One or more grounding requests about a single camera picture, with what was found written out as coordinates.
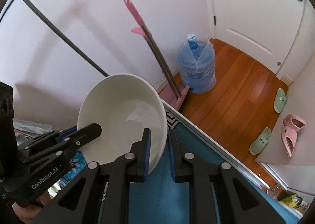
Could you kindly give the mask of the left hand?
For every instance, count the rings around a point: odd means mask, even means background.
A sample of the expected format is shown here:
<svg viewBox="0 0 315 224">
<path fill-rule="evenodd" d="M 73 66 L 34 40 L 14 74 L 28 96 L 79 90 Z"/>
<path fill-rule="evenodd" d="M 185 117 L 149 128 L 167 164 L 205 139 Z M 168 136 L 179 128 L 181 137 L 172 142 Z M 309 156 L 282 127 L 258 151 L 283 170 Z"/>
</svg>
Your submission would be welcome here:
<svg viewBox="0 0 315 224">
<path fill-rule="evenodd" d="M 29 205 L 27 207 L 20 207 L 17 203 L 12 205 L 14 213 L 23 223 L 31 223 L 32 219 L 34 219 L 34 217 L 41 212 L 43 207 L 51 201 L 49 192 L 46 191 L 36 201 L 36 205 Z"/>
</svg>

